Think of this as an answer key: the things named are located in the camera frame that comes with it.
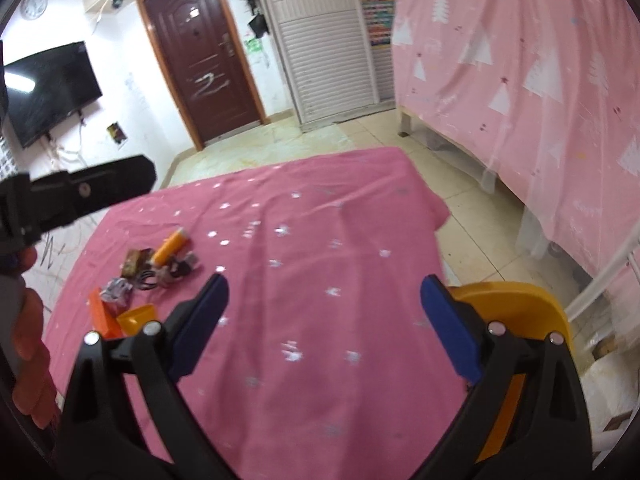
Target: pink bedsheet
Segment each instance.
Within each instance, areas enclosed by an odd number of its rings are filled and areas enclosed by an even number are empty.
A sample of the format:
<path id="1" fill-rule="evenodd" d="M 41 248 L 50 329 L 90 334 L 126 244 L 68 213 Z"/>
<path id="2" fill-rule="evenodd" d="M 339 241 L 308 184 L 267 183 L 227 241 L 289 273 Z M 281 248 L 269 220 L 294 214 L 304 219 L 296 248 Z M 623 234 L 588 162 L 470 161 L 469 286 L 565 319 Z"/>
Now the pink bedsheet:
<path id="1" fill-rule="evenodd" d="M 497 173 L 590 274 L 640 218 L 625 0 L 398 0 L 397 102 Z"/>
<path id="2" fill-rule="evenodd" d="M 114 207 L 48 325 L 56 385 L 65 390 L 91 329 L 89 291 L 119 273 L 128 248 L 158 247 L 184 226 L 202 270 L 137 292 L 134 304 L 151 301 L 165 319 L 211 273 L 228 278 L 225 317 L 179 386 L 233 469 L 246 480 L 406 480 L 465 397 L 419 299 L 423 277 L 442 275 L 434 232 L 448 215 L 396 148 L 240 171 Z"/>

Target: metal screw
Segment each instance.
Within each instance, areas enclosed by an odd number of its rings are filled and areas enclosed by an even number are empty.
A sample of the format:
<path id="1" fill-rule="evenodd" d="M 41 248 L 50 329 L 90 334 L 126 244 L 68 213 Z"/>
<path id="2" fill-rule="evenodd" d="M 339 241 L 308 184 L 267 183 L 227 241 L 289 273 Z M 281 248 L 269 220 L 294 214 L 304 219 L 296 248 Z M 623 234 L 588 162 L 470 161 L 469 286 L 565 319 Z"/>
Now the metal screw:
<path id="1" fill-rule="evenodd" d="M 89 186 L 86 182 L 83 182 L 78 186 L 78 193 L 82 198 L 89 198 L 91 196 L 91 186 Z"/>
<path id="2" fill-rule="evenodd" d="M 489 334 L 501 336 L 506 334 L 507 327 L 500 321 L 492 321 L 489 323 Z"/>
<path id="3" fill-rule="evenodd" d="M 552 332 L 549 335 L 549 341 L 551 341 L 554 345 L 560 346 L 564 343 L 564 336 L 559 332 Z"/>
<path id="4" fill-rule="evenodd" d="M 100 341 L 100 334 L 98 334 L 97 332 L 87 332 L 87 334 L 84 336 L 85 345 L 93 346 L 98 341 Z"/>
<path id="5" fill-rule="evenodd" d="M 142 329 L 142 332 L 148 336 L 155 336 L 162 330 L 162 325 L 159 321 L 149 321 Z"/>

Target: human hand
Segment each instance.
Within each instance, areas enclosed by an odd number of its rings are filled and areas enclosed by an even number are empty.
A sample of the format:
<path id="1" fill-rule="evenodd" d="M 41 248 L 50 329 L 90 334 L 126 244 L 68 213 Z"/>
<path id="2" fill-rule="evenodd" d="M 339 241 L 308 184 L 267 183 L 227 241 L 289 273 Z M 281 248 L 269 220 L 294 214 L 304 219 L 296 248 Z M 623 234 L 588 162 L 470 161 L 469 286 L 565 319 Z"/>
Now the human hand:
<path id="1" fill-rule="evenodd" d="M 36 263 L 36 250 L 29 248 L 20 254 L 22 274 Z M 44 328 L 44 306 L 38 293 L 26 288 L 22 310 L 18 316 L 12 341 L 15 350 L 23 360 L 22 368 L 16 378 L 14 403 L 24 414 L 31 415 L 33 422 L 41 430 L 46 428 L 56 412 L 56 387 L 49 373 L 49 350 L 42 342 Z"/>

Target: door handle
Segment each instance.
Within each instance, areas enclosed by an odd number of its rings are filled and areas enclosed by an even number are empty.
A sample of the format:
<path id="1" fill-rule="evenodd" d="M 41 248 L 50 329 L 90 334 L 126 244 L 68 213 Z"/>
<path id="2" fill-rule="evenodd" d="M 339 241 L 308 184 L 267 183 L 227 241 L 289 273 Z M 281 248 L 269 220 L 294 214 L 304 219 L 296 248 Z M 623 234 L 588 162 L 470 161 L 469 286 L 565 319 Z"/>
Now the door handle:
<path id="1" fill-rule="evenodd" d="M 224 40 L 222 43 L 219 43 L 218 46 L 226 46 L 226 53 L 229 54 L 229 57 L 233 57 L 236 55 L 236 51 L 234 50 L 234 46 L 231 44 L 231 37 L 228 32 L 225 32 L 222 35 L 222 39 Z"/>

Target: orange bottle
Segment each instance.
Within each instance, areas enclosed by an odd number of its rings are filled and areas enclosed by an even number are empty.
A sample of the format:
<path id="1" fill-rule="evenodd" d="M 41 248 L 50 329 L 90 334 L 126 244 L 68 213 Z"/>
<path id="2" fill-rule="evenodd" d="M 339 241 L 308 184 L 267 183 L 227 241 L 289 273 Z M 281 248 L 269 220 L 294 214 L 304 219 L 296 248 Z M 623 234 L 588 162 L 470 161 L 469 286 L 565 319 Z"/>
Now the orange bottle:
<path id="1" fill-rule="evenodd" d="M 169 236 L 164 244 L 151 257 L 151 264 L 160 269 L 164 267 L 169 258 L 183 248 L 189 241 L 189 234 L 183 227 L 179 228 L 174 234 Z"/>

